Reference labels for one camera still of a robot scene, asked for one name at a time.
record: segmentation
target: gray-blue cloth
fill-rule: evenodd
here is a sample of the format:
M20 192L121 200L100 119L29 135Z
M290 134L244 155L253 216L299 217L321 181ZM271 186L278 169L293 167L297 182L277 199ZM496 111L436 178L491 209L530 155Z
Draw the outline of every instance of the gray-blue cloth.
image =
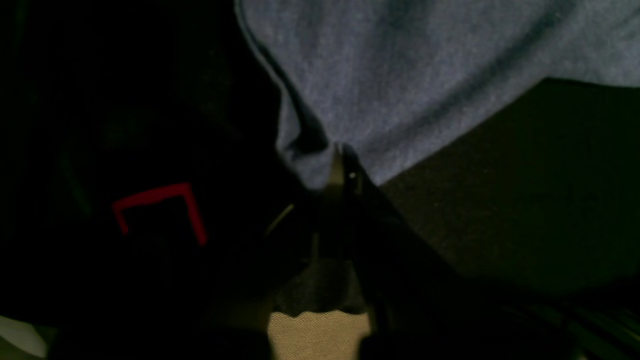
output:
M638 0L237 0L280 87L283 160L315 190L333 143L382 184L545 78L640 85Z

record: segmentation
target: beige fabric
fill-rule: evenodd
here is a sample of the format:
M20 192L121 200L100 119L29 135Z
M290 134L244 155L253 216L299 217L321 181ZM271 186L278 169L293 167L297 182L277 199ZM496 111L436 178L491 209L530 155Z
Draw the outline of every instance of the beige fabric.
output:
M360 340L370 333L367 315L341 311L273 313L269 338L278 360L356 360Z

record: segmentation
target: blue fabric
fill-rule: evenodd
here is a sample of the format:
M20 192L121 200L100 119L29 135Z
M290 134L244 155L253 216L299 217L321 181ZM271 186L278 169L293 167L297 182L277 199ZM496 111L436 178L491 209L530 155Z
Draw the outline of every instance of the blue fabric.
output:
M545 78L640 85L637 0L237 0L280 87L275 147L309 189L332 143L382 184Z

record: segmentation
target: red stripe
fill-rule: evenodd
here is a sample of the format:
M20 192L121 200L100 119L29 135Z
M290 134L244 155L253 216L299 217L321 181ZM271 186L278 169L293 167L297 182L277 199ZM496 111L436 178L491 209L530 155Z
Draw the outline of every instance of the red stripe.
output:
M196 199L193 196L193 191L191 191L191 184L189 183L175 184L147 190L114 202L113 211L115 212L116 219L120 224L122 234L126 235L129 232L127 222L124 220L124 216L122 216L123 210L133 208L135 206L156 204L162 200L176 196L184 198L184 201L187 204L189 219L191 220L191 226L193 227L193 231L198 239L198 244L201 247L206 245L207 233L204 228L202 216L198 210L198 205L196 204Z

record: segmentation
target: tan surface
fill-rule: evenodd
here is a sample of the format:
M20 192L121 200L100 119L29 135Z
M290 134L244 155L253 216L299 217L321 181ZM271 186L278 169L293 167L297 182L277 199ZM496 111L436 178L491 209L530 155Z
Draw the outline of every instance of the tan surface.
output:
M355 360L360 340L368 334L366 314L341 311L303 313L296 318L273 313L269 323L278 360Z

